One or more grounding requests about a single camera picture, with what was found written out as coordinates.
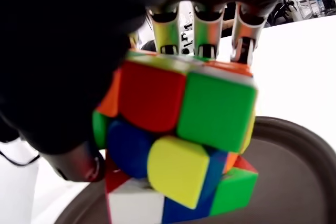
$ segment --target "black cable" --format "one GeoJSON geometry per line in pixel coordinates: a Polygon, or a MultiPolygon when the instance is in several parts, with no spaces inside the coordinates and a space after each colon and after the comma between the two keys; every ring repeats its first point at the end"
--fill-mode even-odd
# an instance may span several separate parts
{"type": "Polygon", "coordinates": [[[20,167],[30,165],[30,164],[32,164],[33,162],[35,162],[36,160],[38,160],[38,159],[40,158],[40,154],[38,154],[36,157],[34,157],[34,158],[33,158],[32,160],[30,160],[28,163],[26,163],[26,164],[21,164],[21,163],[18,163],[18,162],[16,162],[16,161],[13,161],[13,160],[11,160],[10,158],[8,158],[5,154],[2,153],[2,151],[0,151],[0,155],[3,156],[5,159],[7,159],[7,161],[9,161],[10,163],[12,163],[13,165],[20,166],[20,167]]]}

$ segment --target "white surface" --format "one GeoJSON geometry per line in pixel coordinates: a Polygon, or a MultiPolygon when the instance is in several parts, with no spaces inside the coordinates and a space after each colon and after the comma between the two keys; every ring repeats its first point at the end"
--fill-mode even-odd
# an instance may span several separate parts
{"type": "MultiPolygon", "coordinates": [[[[12,160],[27,163],[34,155],[20,140],[0,143],[0,150],[12,160]]],[[[29,224],[38,164],[17,167],[0,157],[0,223],[29,224]]]]}
{"type": "Polygon", "coordinates": [[[112,223],[116,224],[160,224],[163,203],[164,196],[151,189],[147,180],[129,179],[109,193],[112,223]]]}
{"type": "MultiPolygon", "coordinates": [[[[336,16],[266,28],[254,53],[257,115],[300,124],[336,150],[336,16]]],[[[219,60],[228,61],[231,37],[219,60]]]]}

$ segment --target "yellow cube tile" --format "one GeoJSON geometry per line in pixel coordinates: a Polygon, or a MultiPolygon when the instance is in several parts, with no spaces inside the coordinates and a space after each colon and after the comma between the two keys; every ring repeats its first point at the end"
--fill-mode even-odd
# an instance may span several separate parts
{"type": "Polygon", "coordinates": [[[195,209],[208,165],[209,156],[201,145],[164,136],[150,150],[148,179],[155,190],[195,209]]]}
{"type": "Polygon", "coordinates": [[[253,127],[254,127],[255,120],[256,120],[256,112],[253,111],[252,115],[251,115],[251,119],[250,119],[250,121],[248,123],[248,126],[247,126],[247,131],[246,131],[246,134],[245,134],[245,138],[244,138],[242,148],[240,149],[240,152],[239,152],[240,154],[244,153],[244,151],[246,150],[246,148],[248,147],[248,145],[251,142],[251,137],[252,137],[252,132],[253,132],[253,127]]]}

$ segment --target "green cube tile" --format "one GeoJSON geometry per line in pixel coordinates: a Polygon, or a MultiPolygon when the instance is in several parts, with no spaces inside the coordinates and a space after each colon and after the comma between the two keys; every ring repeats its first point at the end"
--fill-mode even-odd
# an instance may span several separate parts
{"type": "Polygon", "coordinates": [[[219,183],[210,215],[220,215],[246,207],[250,201],[258,174],[232,168],[219,183]]]}
{"type": "Polygon", "coordinates": [[[178,136],[238,153],[256,95],[251,77],[212,67],[191,71],[187,75],[178,136]]]}
{"type": "Polygon", "coordinates": [[[98,149],[106,148],[107,131],[111,119],[98,111],[92,114],[93,135],[98,149]]]}

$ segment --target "white table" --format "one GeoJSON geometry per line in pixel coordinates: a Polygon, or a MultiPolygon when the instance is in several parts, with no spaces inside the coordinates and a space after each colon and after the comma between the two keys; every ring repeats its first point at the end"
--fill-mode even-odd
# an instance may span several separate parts
{"type": "MultiPolygon", "coordinates": [[[[336,38],[332,36],[335,28],[336,16],[264,29],[252,71],[259,85],[257,115],[300,124],[319,134],[336,150],[333,130],[336,127],[336,38]],[[330,36],[319,35],[328,30],[330,36]]],[[[218,59],[228,61],[231,38],[223,38],[220,43],[218,59]]],[[[54,223],[86,185],[57,178],[45,161],[41,163],[37,182],[32,224],[54,223]],[[49,202],[49,206],[41,204],[42,200],[49,202]]]]}

